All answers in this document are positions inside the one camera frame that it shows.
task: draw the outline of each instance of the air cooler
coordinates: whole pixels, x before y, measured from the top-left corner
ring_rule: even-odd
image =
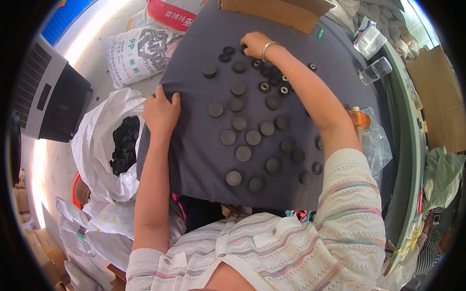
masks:
[[[69,142],[90,91],[90,83],[39,36],[20,72],[16,91],[21,133]]]

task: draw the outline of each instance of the black rubber disc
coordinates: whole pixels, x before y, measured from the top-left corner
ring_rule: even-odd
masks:
[[[322,139],[320,138],[319,135],[315,137],[315,147],[316,147],[318,150],[323,150]]]
[[[240,146],[236,150],[236,158],[242,162],[246,162],[251,158],[251,150],[247,146]]]
[[[244,53],[244,50],[245,50],[245,49],[247,49],[247,45],[244,44],[244,45],[241,46],[241,53],[242,53],[243,55],[246,55],[246,54]]]
[[[277,119],[275,119],[275,126],[278,129],[285,130],[288,128],[289,125],[289,119],[285,116],[279,116]]]
[[[228,101],[228,106],[233,112],[240,112],[243,109],[243,102],[239,98],[232,98]]]
[[[278,107],[280,107],[280,104],[281,104],[281,98],[275,95],[267,96],[266,101],[265,101],[265,105],[270,110],[276,110]]]
[[[268,93],[270,91],[270,85],[267,82],[260,82],[257,84],[257,88],[261,93]]]
[[[260,69],[260,74],[263,76],[263,77],[266,77],[268,78],[270,76],[270,74],[272,73],[272,70],[269,68],[269,67],[262,67]]]
[[[232,55],[232,54],[236,53],[236,50],[234,49],[234,47],[224,47],[223,48],[223,53]]]
[[[285,77],[285,75],[281,75],[281,78],[280,78],[280,79],[281,79],[281,82],[282,82],[283,84],[285,84],[285,85],[288,85],[288,84],[289,84],[288,78]]]
[[[233,117],[233,128],[236,130],[243,130],[247,126],[247,120],[243,116]]]
[[[276,158],[268,159],[265,167],[270,174],[275,174],[280,170],[281,163]]]
[[[306,159],[306,154],[300,150],[295,149],[292,153],[293,162],[300,164]]]
[[[229,54],[221,54],[219,55],[219,61],[222,62],[222,63],[228,63],[229,61],[231,61],[232,58],[230,57]]]
[[[311,71],[313,72],[317,70],[317,67],[314,64],[308,64],[308,68],[311,69]]]
[[[273,66],[272,67],[272,74],[281,75],[281,71],[276,66]]]
[[[245,90],[246,88],[242,84],[235,84],[231,86],[232,94],[236,97],[240,97],[241,95],[243,95]]]
[[[217,69],[214,66],[209,66],[204,68],[204,77],[207,79],[212,79],[217,75]]]
[[[260,178],[252,178],[250,181],[249,181],[249,189],[251,190],[251,192],[260,192],[262,191],[262,189],[264,189],[264,181],[262,181],[262,179]]]
[[[291,139],[284,139],[280,143],[280,149],[289,154],[295,149],[295,142]]]
[[[232,65],[232,69],[237,74],[242,74],[246,71],[246,64],[241,61],[236,61]]]
[[[311,176],[310,173],[304,172],[301,175],[299,175],[298,179],[299,179],[299,183],[301,183],[303,185],[309,185],[309,184],[311,184],[312,176]]]
[[[316,175],[320,175],[323,172],[323,166],[319,162],[312,163],[312,172]]]
[[[280,86],[278,87],[278,94],[281,96],[281,97],[286,97],[288,96],[288,93],[289,93],[289,89],[287,86]]]
[[[275,126],[270,122],[263,122],[260,125],[260,133],[265,136],[271,136],[275,131]]]
[[[241,183],[241,174],[238,171],[231,171],[226,176],[226,182],[230,186],[238,186]]]
[[[280,79],[277,76],[270,76],[267,82],[270,86],[277,87],[280,84]]]
[[[219,117],[223,113],[223,106],[220,103],[212,103],[209,105],[209,114],[212,117]]]
[[[232,145],[236,141],[236,135],[231,130],[225,130],[220,135],[220,140],[224,145]]]
[[[251,66],[253,67],[253,69],[260,70],[260,68],[262,68],[262,61],[261,60],[253,60],[251,62]]]
[[[260,136],[260,133],[257,130],[250,130],[246,134],[246,142],[250,145],[257,145],[258,143],[260,143],[261,138],[262,137]]]

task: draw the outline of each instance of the silver bracelet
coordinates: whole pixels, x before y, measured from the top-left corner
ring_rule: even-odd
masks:
[[[273,43],[276,43],[278,45],[280,45],[278,42],[276,41],[271,41],[271,42],[268,42],[267,44],[265,44],[264,48],[262,49],[262,61],[264,61],[265,63],[269,64],[269,65],[272,65],[272,63],[269,63],[266,59],[265,59],[265,50],[268,48],[268,46],[270,46],[271,44]]]

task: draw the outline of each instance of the blue wall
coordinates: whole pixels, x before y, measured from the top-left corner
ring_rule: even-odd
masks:
[[[42,36],[54,46],[68,27],[97,0],[67,0],[58,8],[42,31]]]

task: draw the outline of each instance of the striped shirt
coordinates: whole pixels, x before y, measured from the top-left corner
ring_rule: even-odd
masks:
[[[414,275],[425,275],[438,263],[442,255],[436,243],[439,243],[441,240],[442,234],[440,231],[431,227],[427,233],[424,247],[419,252]]]
[[[384,246],[380,194],[367,160],[342,149],[325,164],[313,223],[259,213],[191,231],[166,254],[134,250],[126,290],[204,288],[221,262],[261,291],[371,290]]]

